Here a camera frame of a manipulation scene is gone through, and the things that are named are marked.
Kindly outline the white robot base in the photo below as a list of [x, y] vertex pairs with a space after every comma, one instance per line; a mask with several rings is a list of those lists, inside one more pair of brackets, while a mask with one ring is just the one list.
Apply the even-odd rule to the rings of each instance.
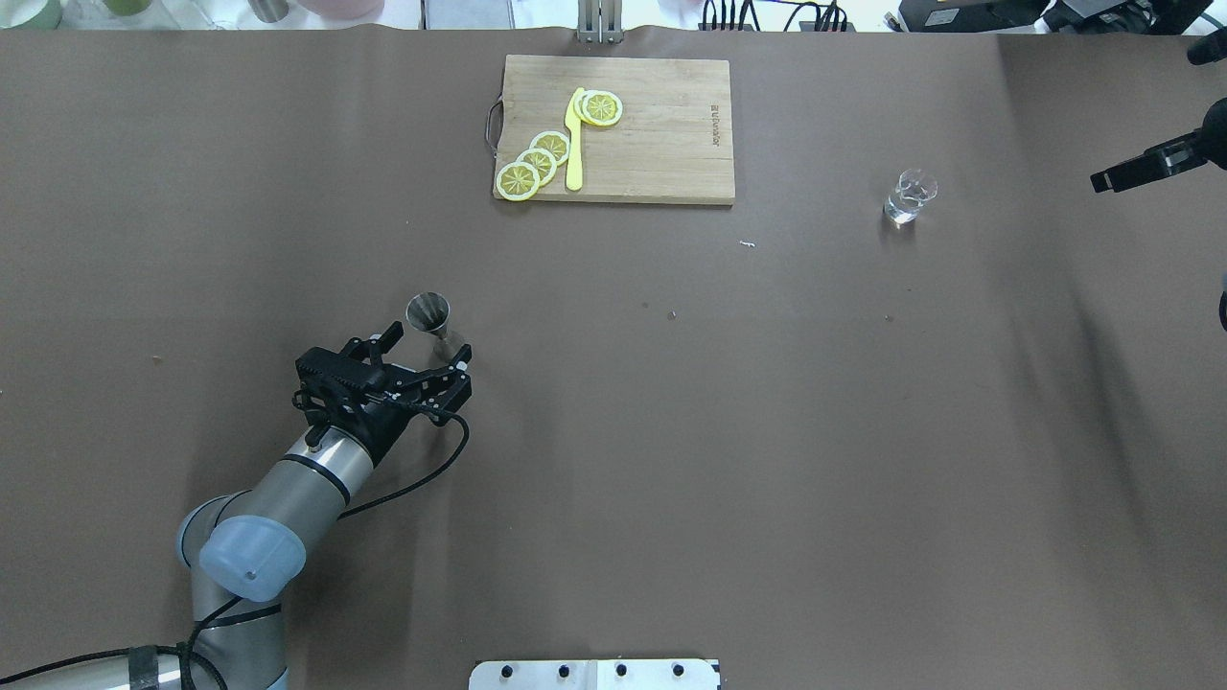
[[721, 689], [719, 662], [701, 658], [487, 661], [469, 689]]

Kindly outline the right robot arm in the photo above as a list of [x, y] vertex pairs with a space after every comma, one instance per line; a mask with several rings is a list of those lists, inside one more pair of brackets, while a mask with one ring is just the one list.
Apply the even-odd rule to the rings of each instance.
[[1209, 106], [1196, 130], [1145, 149], [1144, 153], [1090, 176], [1093, 192], [1130, 192], [1204, 165], [1226, 169], [1226, 99]]

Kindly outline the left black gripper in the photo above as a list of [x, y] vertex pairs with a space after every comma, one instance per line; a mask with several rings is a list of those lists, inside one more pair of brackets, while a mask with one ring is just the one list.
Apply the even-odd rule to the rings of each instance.
[[421, 419], [434, 427], [452, 422], [472, 397], [472, 346], [463, 345], [449, 361], [434, 370], [411, 372], [396, 365], [384, 365], [387, 354], [404, 336], [402, 322], [394, 320], [385, 331], [368, 339], [368, 361], [387, 372], [382, 392], [371, 394], [355, 406], [328, 410], [328, 425], [355, 438], [371, 460], [383, 460], [409, 428]]

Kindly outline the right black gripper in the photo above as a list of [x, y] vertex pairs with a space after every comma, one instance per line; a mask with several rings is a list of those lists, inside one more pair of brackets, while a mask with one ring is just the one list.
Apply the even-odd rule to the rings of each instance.
[[1123, 161], [1110, 169], [1091, 176], [1096, 194], [1130, 192], [1152, 182], [1198, 169], [1209, 162], [1211, 140], [1202, 133], [1188, 133], [1155, 146], [1144, 152], [1144, 161]]

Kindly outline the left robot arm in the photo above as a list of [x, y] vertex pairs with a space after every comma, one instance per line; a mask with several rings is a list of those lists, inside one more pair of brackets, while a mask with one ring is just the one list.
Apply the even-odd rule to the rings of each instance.
[[472, 345], [432, 327], [437, 366], [385, 361], [402, 323], [336, 351], [294, 361], [293, 405], [306, 431], [254, 487], [210, 498], [178, 529], [189, 568], [193, 624], [173, 646], [76, 654], [2, 678], [5, 689], [285, 689], [290, 685], [282, 593], [337, 521], [398, 498], [355, 505], [364, 481], [422, 417], [461, 421], [472, 397]]

